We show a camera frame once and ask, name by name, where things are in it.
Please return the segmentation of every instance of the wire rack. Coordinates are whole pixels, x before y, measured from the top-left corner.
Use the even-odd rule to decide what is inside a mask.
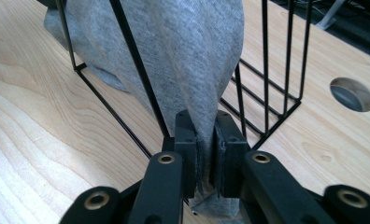
[[[153,109],[154,115],[158,121],[163,137],[170,137],[167,127],[164,123],[164,118],[161,112],[161,109],[156,100],[153,88],[150,85],[147,71],[142,62],[141,56],[138,52],[135,39],[131,32],[129,23],[127,22],[124,11],[121,7],[120,0],[110,0],[112,8],[114,10],[115,16],[117,18],[118,24],[123,33],[124,39],[127,43],[127,46],[130,50],[130,53],[135,62],[135,67],[138,71],[139,77],[143,83],[144,89],[149,97],[149,102]],[[306,7],[306,26],[305,26],[305,39],[302,52],[302,61],[301,61],[301,74],[299,85],[295,87],[298,90],[298,94],[295,96],[290,93],[290,74],[291,74],[291,60],[292,60],[292,27],[293,27],[293,16],[294,16],[294,5],[296,0],[288,1],[288,29],[287,29],[287,46],[285,52],[285,69],[284,82],[278,84],[269,77],[269,39],[268,39],[268,10],[267,10],[267,0],[262,0],[262,33],[263,33],[263,71],[259,71],[250,63],[246,62],[243,59],[239,60],[239,63],[234,71],[234,75],[231,78],[231,83],[229,85],[235,85],[236,94],[237,94],[237,105],[231,104],[225,99],[221,98],[221,104],[227,108],[235,117],[238,118],[241,126],[242,134],[247,138],[248,133],[251,132],[257,137],[251,149],[257,150],[272,133],[278,129],[278,127],[292,114],[293,111],[298,108],[301,104],[302,97],[304,95],[304,86],[305,86],[305,75],[306,75],[306,58],[307,58],[307,46],[309,39],[309,29],[310,29],[310,19],[311,19],[311,10],[313,5],[313,0],[308,0]],[[71,59],[72,66],[75,72],[82,78],[82,80],[88,85],[92,92],[99,98],[99,100],[104,104],[107,110],[111,115],[116,119],[116,121],[122,126],[122,128],[128,133],[128,135],[134,140],[137,146],[144,152],[144,154],[150,158],[152,155],[149,150],[142,144],[139,138],[135,133],[129,128],[125,121],[118,115],[118,113],[112,108],[112,106],[107,102],[104,96],[93,86],[93,84],[82,74],[82,70],[87,67],[85,63],[77,65],[75,61],[75,55],[72,48],[71,37],[68,31],[68,26],[66,22],[66,17],[64,14],[64,4],[63,0],[56,0],[56,5],[60,13],[60,18],[64,28],[64,35],[69,51],[69,56]],[[248,72],[246,76],[241,75],[242,70],[243,74],[245,73],[244,69]],[[263,94],[258,94],[256,91],[250,87],[242,84],[242,78],[259,78],[263,82]],[[270,90],[273,89],[275,92],[278,92],[282,95],[282,106],[278,108],[270,104],[269,96]],[[245,99],[252,100],[256,102],[259,107],[263,110],[263,117],[260,118],[263,121],[263,125],[256,125],[254,121],[245,116]]]

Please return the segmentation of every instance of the wood grain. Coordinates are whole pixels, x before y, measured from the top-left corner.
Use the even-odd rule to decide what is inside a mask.
[[[260,4],[245,0],[243,58],[262,69]],[[142,178],[148,161],[71,69],[67,52],[42,26],[46,9],[37,1],[0,1],[0,223],[57,223],[86,189],[123,190]],[[270,74],[283,82],[286,11],[269,3]],[[295,18],[291,92],[297,94],[304,22]],[[153,116],[128,93],[103,93],[152,152],[162,136]],[[370,90],[370,57],[312,27],[302,105],[262,146],[301,184],[322,193],[343,183],[370,193],[370,112],[348,110],[330,93],[336,77],[359,80]],[[261,82],[244,75],[259,94]],[[235,102],[229,86],[225,98]],[[272,104],[282,97],[272,91]],[[246,101],[261,123],[261,108]],[[255,141],[249,132],[250,143]],[[185,223],[208,223],[185,209]]]

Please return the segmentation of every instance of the gray fabric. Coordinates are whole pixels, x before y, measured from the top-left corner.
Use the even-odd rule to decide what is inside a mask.
[[[169,132],[175,115],[188,109],[202,149],[204,195],[191,200],[197,213],[233,218],[238,200],[217,197],[208,183],[211,141],[218,101],[243,44],[241,0],[122,0]],[[127,90],[151,112],[109,1],[67,1],[65,13],[75,52],[109,85]],[[58,12],[49,9],[45,27],[64,46]]]

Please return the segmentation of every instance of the wooden table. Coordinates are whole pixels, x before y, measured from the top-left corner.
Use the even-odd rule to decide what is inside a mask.
[[[271,74],[279,78],[286,11],[269,8]],[[242,57],[261,66],[260,5],[245,0],[245,10]],[[142,178],[148,164],[45,31],[45,11],[33,0],[0,1],[0,223],[57,223],[84,190],[101,185],[124,190]],[[303,25],[295,21],[297,73]],[[330,93],[336,77],[357,79],[370,90],[370,57],[314,27],[309,46],[303,103],[261,150],[276,155],[317,193],[339,183],[370,193],[370,112],[351,111]],[[149,150],[160,151],[157,123],[134,97],[86,76]],[[235,97],[230,90],[225,95]],[[184,218],[209,222],[189,208]]]

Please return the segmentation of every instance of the black wire frame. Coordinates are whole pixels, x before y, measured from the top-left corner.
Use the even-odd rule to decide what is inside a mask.
[[[109,0],[112,8],[114,10],[115,16],[118,20],[118,24],[121,28],[123,33],[124,39],[127,43],[127,46],[130,50],[132,58],[135,62],[135,67],[138,71],[140,79],[143,83],[144,89],[149,97],[149,102],[152,106],[152,110],[154,115],[159,123],[161,132],[164,137],[170,137],[167,131],[167,127],[164,122],[164,117],[160,110],[159,104],[156,100],[156,96],[153,92],[153,88],[150,85],[148,74],[138,52],[133,34],[131,32],[130,26],[127,22],[126,16],[124,11],[121,7],[120,0]],[[263,23],[263,72],[258,71],[255,67],[251,64],[247,63],[243,59],[239,60],[239,64],[235,69],[235,77],[232,77],[232,81],[236,85],[237,91],[237,100],[238,100],[238,107],[239,110],[235,109],[235,107],[221,98],[221,104],[225,106],[232,114],[239,118],[241,123],[241,131],[242,134],[247,138],[247,129],[252,130],[254,133],[259,135],[259,141],[251,147],[253,150],[257,150],[268,138],[272,135],[272,133],[292,114],[292,112],[301,104],[301,100],[304,94],[304,87],[305,87],[305,76],[306,76],[306,59],[307,59],[307,49],[308,49],[308,39],[310,33],[310,21],[311,21],[311,11],[313,0],[308,0],[307,8],[306,8],[306,28],[305,28],[305,40],[304,40],[304,49],[303,49],[303,59],[302,59],[302,70],[301,70],[301,80],[299,86],[299,95],[297,97],[293,96],[289,93],[289,83],[290,83],[290,68],[291,68],[291,48],[292,48],[292,27],[293,27],[293,14],[294,14],[294,1],[296,0],[289,0],[288,10],[288,31],[287,31],[287,51],[286,51],[286,66],[285,66],[285,82],[284,87],[280,87],[276,82],[269,79],[269,61],[268,61],[268,20],[267,20],[267,0],[262,0],[262,23]],[[66,22],[66,17],[64,14],[64,4],[63,0],[56,0],[56,5],[60,14],[60,18],[62,21],[64,35],[71,59],[71,63],[73,66],[74,71],[80,76],[80,78],[86,83],[86,85],[92,90],[92,92],[97,96],[97,98],[103,103],[103,105],[107,108],[107,110],[111,113],[111,115],[115,118],[115,120],[122,126],[122,128],[128,133],[128,135],[133,139],[133,141],[137,144],[137,146],[144,152],[144,154],[150,158],[152,154],[149,150],[142,144],[142,142],[138,139],[138,137],[134,134],[134,132],[129,128],[129,126],[124,122],[123,119],[118,115],[118,113],[112,108],[112,106],[107,102],[107,100],[101,95],[101,93],[93,86],[93,84],[82,74],[82,69],[86,68],[86,64],[82,63],[80,65],[76,64],[75,61],[75,54],[72,48],[71,37],[68,31],[68,26]],[[253,74],[257,77],[263,79],[263,98],[259,97],[256,93],[251,91],[248,87],[244,86],[241,83],[241,75],[240,75],[240,64],[244,65],[248,68]],[[277,91],[283,94],[284,101],[283,101],[283,112],[279,113],[275,108],[273,108],[269,104],[269,87],[273,87]],[[243,92],[247,94],[247,96],[253,98],[256,102],[258,102],[264,110],[264,130],[261,130],[256,127],[251,121],[245,118],[244,113],[244,102],[243,102]],[[288,101],[293,101],[293,105],[289,108]],[[269,128],[269,114],[273,114],[277,117],[277,121],[272,127]]]

